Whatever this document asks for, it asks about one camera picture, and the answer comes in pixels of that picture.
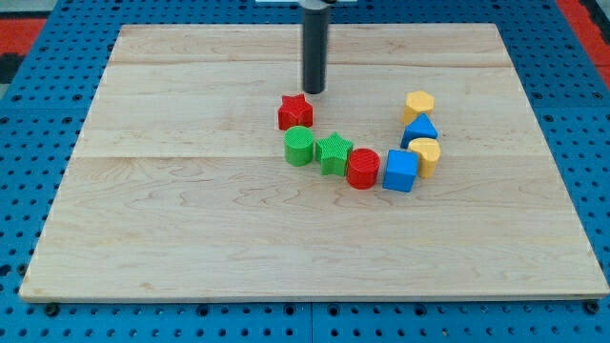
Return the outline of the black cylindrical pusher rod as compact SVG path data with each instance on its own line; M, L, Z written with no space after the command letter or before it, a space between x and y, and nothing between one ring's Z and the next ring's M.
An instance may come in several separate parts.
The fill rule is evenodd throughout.
M321 0L302 0L301 60L302 89L309 94L324 92L331 5Z

